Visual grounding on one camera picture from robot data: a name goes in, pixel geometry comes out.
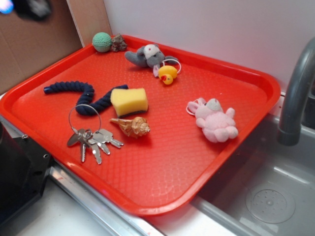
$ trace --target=blue rope toy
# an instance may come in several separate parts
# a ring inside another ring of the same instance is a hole
[[[86,104],[93,107],[97,112],[102,112],[106,108],[112,105],[110,102],[110,96],[113,89],[128,89],[127,85],[121,85],[112,88],[108,91],[102,98],[98,101],[91,103],[94,97],[94,88],[88,83],[83,83],[79,81],[71,82],[56,82],[53,85],[44,88],[45,94],[64,92],[64,91],[73,91],[73,92],[83,92],[80,96],[76,105]],[[87,106],[78,106],[75,108],[77,113],[83,116],[94,116],[96,115],[95,111]]]

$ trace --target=key ring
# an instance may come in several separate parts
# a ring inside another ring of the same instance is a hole
[[[165,60],[162,61],[163,66],[165,66],[165,62],[166,62],[166,61],[169,61],[169,60],[174,61],[174,62],[176,62],[176,63],[179,65],[179,70],[178,70],[178,72],[177,72],[177,74],[179,74],[179,73],[181,72],[181,70],[182,70],[182,65],[180,64],[179,61],[177,61],[177,60],[175,60],[175,59],[165,59]]]
[[[78,134],[78,130],[77,130],[76,128],[74,128],[73,125],[71,124],[70,116],[71,116],[72,111],[73,111],[74,109],[76,109],[77,107],[79,107],[79,106],[86,106],[86,107],[89,107],[89,108],[91,108],[91,109],[93,109],[93,110],[95,111],[95,113],[97,114],[98,119],[99,119],[99,128],[98,128],[98,130],[97,130],[97,132],[98,132],[98,131],[101,129],[102,120],[101,120],[100,115],[99,115],[99,113],[97,112],[97,110],[96,110],[94,107],[92,107],[92,106],[90,106],[90,105],[87,105],[87,104],[79,104],[79,105],[76,105],[75,107],[71,108],[71,110],[70,110],[70,112],[69,112],[68,120],[69,120],[69,124],[70,124],[71,129],[73,130],[73,132],[76,133],[76,134]]]

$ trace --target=pink stuffed animal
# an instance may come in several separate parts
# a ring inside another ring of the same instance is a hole
[[[207,103],[203,98],[189,102],[187,112],[196,116],[197,126],[202,128],[203,134],[210,142],[223,143],[238,135],[233,119],[235,110],[229,108],[224,113],[219,101],[215,98],[210,99]]]

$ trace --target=tray rim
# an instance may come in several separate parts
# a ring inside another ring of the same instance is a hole
[[[139,39],[132,36],[123,35],[125,41],[127,42],[128,46],[131,48],[139,48],[139,46],[143,46],[146,44],[151,44],[154,42],[147,41],[144,39]],[[230,62],[225,62],[222,60],[209,58],[206,56],[198,55],[195,53],[190,53],[187,51],[183,51],[180,49],[172,48],[169,46],[165,46],[159,44],[159,47],[163,51],[165,55],[172,54],[175,57],[180,55],[185,55],[185,58],[191,60],[192,63],[190,65],[197,66],[199,63],[202,62],[203,68],[207,70],[211,70],[214,73],[218,73],[221,75],[228,76],[232,79],[237,79],[232,77],[231,75],[234,74],[242,74],[243,79],[242,81],[253,84],[259,88],[261,88],[267,95],[267,102],[265,103],[264,107],[262,107],[259,112],[255,115],[255,117],[247,123],[247,125],[242,129],[237,139],[232,140],[226,148],[214,159],[210,166],[206,168],[206,170],[200,175],[190,187],[189,189],[184,192],[179,198],[176,200],[164,204],[159,205],[158,207],[148,207],[148,206],[140,206],[129,199],[126,201],[126,197],[122,194],[109,186],[106,182],[104,183],[100,179],[94,179],[93,184],[89,183],[93,188],[97,191],[100,191],[100,186],[104,184],[108,186],[106,189],[106,193],[102,192],[101,194],[105,197],[112,200],[116,203],[119,207],[123,208],[124,210],[139,215],[139,216],[149,216],[149,215],[159,215],[163,213],[167,213],[171,210],[174,210],[185,203],[188,203],[197,193],[198,190],[208,181],[212,175],[216,172],[217,169],[230,157],[230,155],[236,150],[236,148],[245,140],[245,138],[253,131],[253,129],[263,120],[263,118],[268,114],[270,109],[275,105],[280,97],[280,85],[276,81],[274,77],[269,74],[266,74],[261,71],[257,71],[254,69],[250,69],[247,67],[239,66]],[[38,136],[38,134],[33,131],[27,124],[23,123],[21,120],[18,119],[15,115],[10,113],[10,107],[14,102],[21,97],[22,95],[30,92],[31,90],[23,90],[24,86],[32,87],[39,86],[43,84],[47,80],[51,79],[53,76],[56,76],[63,72],[65,69],[70,68],[71,66],[75,65],[76,63],[80,62],[81,60],[85,59],[86,57],[94,54],[96,51],[92,44],[79,49],[78,51],[74,52],[73,54],[67,56],[66,58],[52,64],[51,66],[47,67],[46,69],[38,72],[37,74],[31,76],[30,78],[26,79],[22,83],[16,85],[12,89],[10,89],[0,100],[0,114],[3,115],[9,122],[11,122],[16,128],[21,130],[23,133],[28,134],[34,140],[36,140],[40,145],[43,147],[46,146],[48,143],[42,137]],[[70,171],[74,172],[78,175],[83,181],[88,182],[88,179],[93,178],[92,175],[85,172],[82,176],[82,169],[79,166],[71,166],[71,168],[67,165],[63,165]]]

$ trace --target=conch shell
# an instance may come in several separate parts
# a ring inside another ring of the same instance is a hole
[[[119,128],[128,137],[138,138],[146,135],[150,132],[149,124],[147,120],[142,117],[136,117],[134,119],[110,119],[111,122],[118,124]]]

